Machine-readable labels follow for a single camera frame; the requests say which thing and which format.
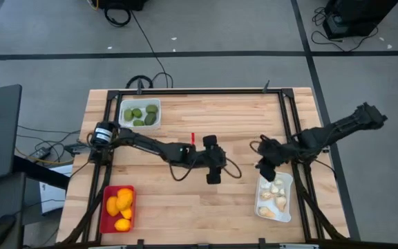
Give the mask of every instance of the green fruit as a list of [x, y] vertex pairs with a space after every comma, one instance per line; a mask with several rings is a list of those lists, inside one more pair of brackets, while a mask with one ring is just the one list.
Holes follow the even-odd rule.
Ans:
[[142, 120], [135, 120], [133, 121], [133, 126], [144, 126], [145, 123]]
[[152, 125], [155, 123], [155, 121], [156, 121], [156, 114], [154, 114], [154, 113], [149, 113], [145, 117], [145, 125]]
[[158, 107], [155, 106], [154, 104], [150, 104], [149, 106], [146, 107], [145, 111], [147, 113], [157, 113], [158, 112]]
[[124, 119], [125, 121], [131, 121], [133, 119], [133, 112], [130, 109], [125, 110]]
[[132, 110], [132, 112], [133, 112], [133, 115], [134, 115], [136, 118], [141, 118], [141, 117], [142, 117], [142, 112], [141, 112], [141, 110], [139, 110], [138, 108], [134, 108], [134, 109]]

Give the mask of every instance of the red object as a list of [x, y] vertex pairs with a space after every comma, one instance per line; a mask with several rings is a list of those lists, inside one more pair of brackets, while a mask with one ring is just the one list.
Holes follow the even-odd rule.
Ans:
[[[130, 230], [128, 231], [117, 231], [115, 228], [115, 222], [118, 219], [123, 219], [121, 212], [116, 214], [116, 216], [111, 217], [107, 212], [106, 204], [109, 197], [117, 196], [117, 192], [120, 189], [130, 189], [133, 191], [133, 202], [131, 204], [131, 220], [130, 220]], [[130, 232], [133, 229], [133, 224], [135, 223], [135, 210], [136, 210], [136, 191], [133, 186], [107, 186], [104, 189], [104, 199], [102, 200], [102, 212], [101, 212], [101, 222], [99, 223], [99, 231], [102, 234], [105, 233], [120, 233], [120, 232]]]

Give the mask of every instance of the orange fruit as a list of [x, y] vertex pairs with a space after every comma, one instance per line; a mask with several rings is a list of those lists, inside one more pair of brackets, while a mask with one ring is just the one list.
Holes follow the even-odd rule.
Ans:
[[115, 228], [117, 231], [126, 232], [130, 230], [131, 223], [128, 219], [118, 219], [115, 222]]
[[133, 196], [133, 191], [131, 191], [130, 189], [120, 189], [119, 191], [117, 191], [117, 197], [124, 194], [130, 194], [131, 196]]
[[131, 219], [131, 217], [132, 217], [132, 212], [131, 212], [131, 208], [127, 208], [127, 209], [125, 209], [124, 211], [121, 211], [121, 214], [122, 214], [122, 216], [125, 218], [125, 219]]
[[107, 212], [113, 217], [116, 216], [116, 214], [119, 214], [119, 210], [116, 207], [116, 202], [117, 202], [117, 197], [111, 196], [107, 199], [106, 203]]
[[130, 194], [123, 194], [117, 198], [116, 207], [119, 211], [124, 211], [131, 206], [132, 201], [133, 196], [131, 196]]

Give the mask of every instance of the white tray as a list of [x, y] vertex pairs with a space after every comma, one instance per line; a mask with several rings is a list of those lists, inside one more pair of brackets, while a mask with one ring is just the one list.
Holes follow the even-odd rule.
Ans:
[[[276, 179], [281, 179], [283, 181], [283, 189], [285, 190], [285, 196], [287, 198], [287, 204], [285, 205], [285, 211], [281, 212], [279, 209], [276, 207], [276, 203], [274, 202], [274, 198], [268, 200], [268, 201], [263, 201], [260, 199], [260, 192], [262, 190], [266, 190], [261, 188], [263, 183], [268, 183], [268, 181], [263, 178], [262, 176], [259, 176], [257, 180], [257, 190], [256, 190], [256, 209], [255, 213], [262, 218], [265, 219], [272, 219], [275, 221], [281, 221], [281, 222], [290, 222], [291, 221], [291, 214], [290, 214], [290, 196], [291, 196], [291, 183], [293, 182], [293, 177], [290, 174], [287, 173], [282, 173], [282, 172], [276, 172]], [[276, 214], [276, 217], [274, 218], [268, 218], [261, 216], [258, 213], [259, 207], [267, 207], [269, 208], [274, 214]]]
[[[133, 121], [140, 119], [142, 121], [145, 120], [145, 117], [147, 115], [145, 108], [150, 105], [154, 104], [155, 106], [158, 107], [158, 113], [156, 114], [156, 122], [152, 125], [144, 125], [141, 127], [135, 127], [133, 125]], [[127, 109], [134, 109], [134, 108], [139, 108], [142, 112], [142, 117], [141, 118], [133, 118], [131, 121], [125, 121], [124, 119], [124, 111]], [[160, 128], [160, 117], [162, 116], [162, 108], [160, 106], [160, 100], [159, 99], [141, 99], [141, 100], [123, 100], [121, 102], [121, 108], [120, 108], [120, 114], [119, 114], [119, 124], [121, 125], [122, 128], [129, 128], [132, 130], [155, 130]]]

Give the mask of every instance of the butcher block tabletop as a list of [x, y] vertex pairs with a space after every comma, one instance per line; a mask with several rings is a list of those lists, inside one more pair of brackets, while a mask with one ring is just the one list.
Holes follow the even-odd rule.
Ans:
[[[294, 88], [302, 129], [320, 127], [319, 115], [311, 88]], [[82, 123], [80, 140], [93, 132], [102, 121], [108, 90], [91, 90]], [[256, 184], [259, 170], [254, 167], [260, 156], [249, 148], [250, 141], [261, 134], [286, 142], [278, 96], [274, 94], [186, 94], [186, 95], [127, 95], [125, 99], [157, 98], [161, 101], [161, 127], [140, 132], [162, 142], [191, 142], [196, 135], [197, 150], [203, 150], [202, 137], [214, 134], [227, 157], [242, 170], [235, 179], [222, 172], [222, 183], [208, 185], [208, 169], [194, 169], [183, 181], [174, 181], [169, 166], [158, 156], [132, 147], [115, 150], [110, 185], [132, 185], [136, 191], [135, 223], [128, 233], [103, 234], [102, 244], [135, 245], [197, 243], [267, 243], [304, 242], [301, 215], [292, 184], [291, 221], [281, 223], [260, 218], [255, 213]], [[111, 109], [113, 118], [115, 101]], [[292, 114], [287, 102], [291, 127]], [[88, 154], [75, 157], [73, 171], [87, 161]], [[330, 165], [328, 154], [319, 160]], [[65, 239], [85, 213], [93, 177], [94, 165], [88, 164], [69, 183], [61, 216], [57, 241]], [[186, 169], [174, 167], [179, 178]], [[227, 169], [237, 174], [234, 166]], [[292, 175], [291, 165], [281, 165], [278, 172]], [[101, 169], [99, 186], [104, 168]], [[336, 227], [348, 236], [345, 215], [333, 172], [312, 163], [312, 178], [320, 209]], [[307, 206], [312, 237], [316, 237], [311, 210]], [[93, 215], [89, 240], [95, 239], [99, 208]]]

